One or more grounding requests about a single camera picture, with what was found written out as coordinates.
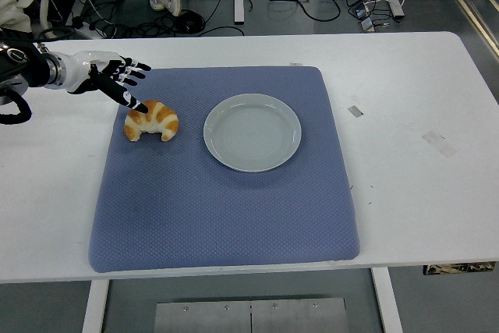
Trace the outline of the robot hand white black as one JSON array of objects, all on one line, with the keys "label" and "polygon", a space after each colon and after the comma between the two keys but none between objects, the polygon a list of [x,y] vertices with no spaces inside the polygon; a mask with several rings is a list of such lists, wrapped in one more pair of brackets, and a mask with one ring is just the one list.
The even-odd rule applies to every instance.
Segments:
[{"label": "robot hand white black", "polygon": [[150,67],[133,58],[110,51],[80,51],[74,55],[58,54],[66,74],[60,87],[71,94],[99,90],[113,101],[140,113],[148,112],[147,106],[127,90],[145,77]]}]

